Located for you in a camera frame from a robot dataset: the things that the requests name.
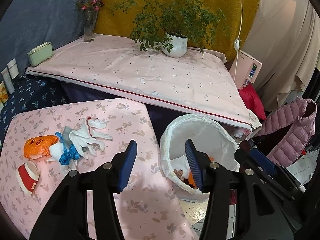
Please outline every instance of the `green storage box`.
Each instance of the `green storage box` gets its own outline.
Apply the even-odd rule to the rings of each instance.
[[[35,67],[52,56],[51,42],[45,42],[28,52],[30,64]]]

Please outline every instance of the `potted plant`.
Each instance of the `potted plant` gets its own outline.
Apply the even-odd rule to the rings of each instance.
[[[202,0],[125,0],[112,9],[127,13],[132,6],[141,5],[133,22],[130,38],[141,43],[140,50],[162,50],[170,57],[181,57],[187,52],[187,42],[204,53],[205,45],[214,43],[218,24],[225,20],[221,9],[214,12],[204,8]]]
[[[98,11],[103,7],[102,0],[78,0],[76,6],[84,16],[84,42],[94,40],[93,29],[96,24]]]

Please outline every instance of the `blue gray fabric backdrop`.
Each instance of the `blue gray fabric backdrop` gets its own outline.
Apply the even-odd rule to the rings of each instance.
[[[83,21],[75,4],[76,0],[13,0],[0,21],[0,71],[13,58],[24,71],[29,66],[27,53],[43,42],[51,41],[57,49],[76,40]]]

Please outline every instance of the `red pillow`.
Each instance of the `red pillow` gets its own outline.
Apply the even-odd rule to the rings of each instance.
[[[245,106],[254,112],[260,120],[267,119],[262,102],[251,83],[247,87],[239,89],[239,94]]]

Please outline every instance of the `navy patterned cloth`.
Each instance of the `navy patterned cloth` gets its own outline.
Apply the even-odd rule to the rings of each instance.
[[[59,81],[28,75],[9,95],[0,112],[0,155],[5,135],[12,118],[23,112],[69,103]]]

